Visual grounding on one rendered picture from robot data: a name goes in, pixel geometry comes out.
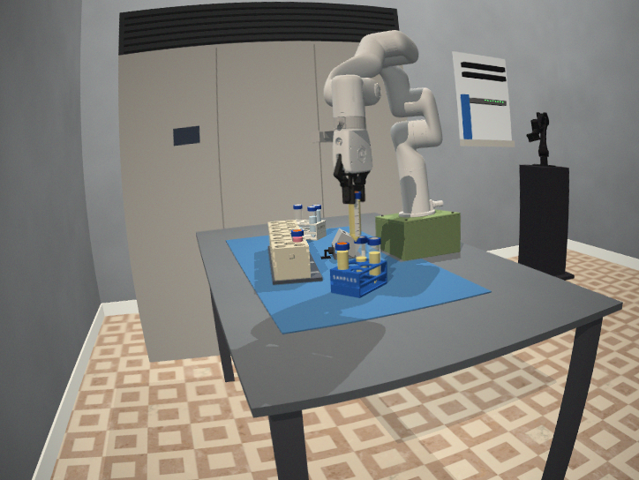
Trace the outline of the blue tube rack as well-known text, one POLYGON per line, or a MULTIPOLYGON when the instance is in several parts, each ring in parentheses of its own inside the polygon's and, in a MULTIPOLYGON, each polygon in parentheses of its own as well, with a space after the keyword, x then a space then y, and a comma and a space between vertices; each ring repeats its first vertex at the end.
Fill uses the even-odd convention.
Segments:
POLYGON ((356 264, 356 266, 350 266, 346 270, 339 270, 337 267, 330 269, 331 293, 360 298, 387 284, 387 263, 385 260, 381 260, 379 264, 370 264, 368 259, 366 262, 356 262, 353 259, 350 264, 356 264), (368 271, 378 266, 380 266, 381 273, 377 276, 369 275, 368 271), (363 271, 357 272, 357 270, 363 271), (377 282, 374 283, 375 281, 377 282))

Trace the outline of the beige tube rack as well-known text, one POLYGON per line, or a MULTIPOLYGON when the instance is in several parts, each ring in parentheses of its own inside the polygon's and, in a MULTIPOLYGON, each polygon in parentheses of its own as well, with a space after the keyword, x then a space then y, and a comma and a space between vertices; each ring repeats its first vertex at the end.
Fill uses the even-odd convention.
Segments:
POLYGON ((302 228, 304 231, 304 239, 305 240, 319 240, 322 237, 326 236, 327 230, 324 221, 318 221, 315 224, 309 224, 309 220, 297 221, 297 225, 313 225, 316 226, 316 232, 310 232, 310 228, 302 228), (311 235, 316 235, 316 237, 312 237, 311 235))

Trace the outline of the tube with blue cap and grey dot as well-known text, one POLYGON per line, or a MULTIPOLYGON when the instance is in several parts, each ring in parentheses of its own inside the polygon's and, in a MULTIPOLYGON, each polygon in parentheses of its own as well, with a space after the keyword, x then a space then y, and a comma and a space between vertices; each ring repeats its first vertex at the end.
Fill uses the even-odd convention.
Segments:
POLYGON ((361 236, 357 242, 354 241, 356 248, 356 262, 367 261, 367 236, 361 236))

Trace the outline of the blue bench mat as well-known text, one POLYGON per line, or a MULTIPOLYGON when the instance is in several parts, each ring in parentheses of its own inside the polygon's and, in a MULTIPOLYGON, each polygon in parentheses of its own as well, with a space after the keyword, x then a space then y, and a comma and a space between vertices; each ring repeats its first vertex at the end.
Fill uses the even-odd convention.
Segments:
POLYGON ((268 236, 226 240, 237 262, 282 334, 291 334, 447 304, 491 293, 474 282, 424 259, 387 261, 387 284, 360 298, 331 293, 330 269, 337 259, 324 250, 332 247, 338 229, 326 229, 319 240, 306 240, 323 281, 273 285, 268 236))

